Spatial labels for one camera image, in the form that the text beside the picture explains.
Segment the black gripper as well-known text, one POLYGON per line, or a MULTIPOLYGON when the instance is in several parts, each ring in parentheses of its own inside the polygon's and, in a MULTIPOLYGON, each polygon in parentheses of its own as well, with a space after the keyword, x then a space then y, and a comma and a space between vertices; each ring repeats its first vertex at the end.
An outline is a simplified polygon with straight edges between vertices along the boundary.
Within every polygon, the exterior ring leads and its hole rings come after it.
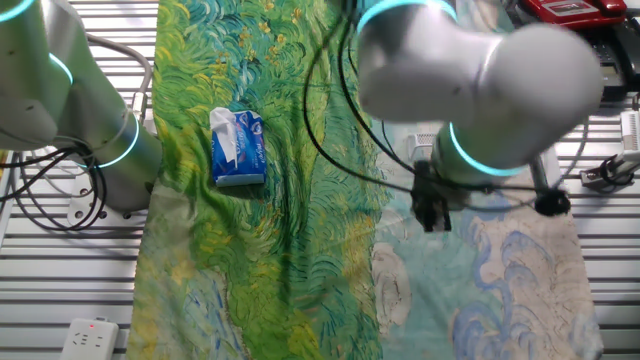
POLYGON ((449 212, 463 209, 463 192, 438 185, 439 175, 427 160, 414 164, 414 180, 411 190, 411 208, 425 233, 450 232, 449 212))

